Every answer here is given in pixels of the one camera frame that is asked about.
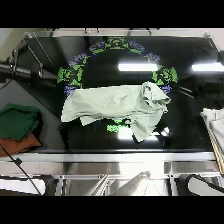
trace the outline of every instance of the brown cloth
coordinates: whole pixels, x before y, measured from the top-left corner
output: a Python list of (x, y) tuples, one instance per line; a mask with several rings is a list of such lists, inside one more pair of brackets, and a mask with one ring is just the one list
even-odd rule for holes
[[(20, 142), (17, 142), (13, 139), (0, 138), (0, 144), (8, 151), (9, 154), (24, 152), (32, 146), (41, 146), (41, 143), (33, 134), (30, 134)], [(0, 150), (0, 156), (5, 155), (6, 154), (2, 150)]]

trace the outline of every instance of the pile of clothes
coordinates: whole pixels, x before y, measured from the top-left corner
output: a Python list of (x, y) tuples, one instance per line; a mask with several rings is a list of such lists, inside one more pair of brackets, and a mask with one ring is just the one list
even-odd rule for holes
[(208, 129), (220, 172), (224, 174), (224, 109), (204, 108), (201, 116)]
[[(0, 145), (9, 154), (41, 146), (33, 134), (40, 120), (40, 110), (36, 107), (7, 104), (0, 110)], [(0, 156), (5, 156), (5, 152), (0, 150)]]

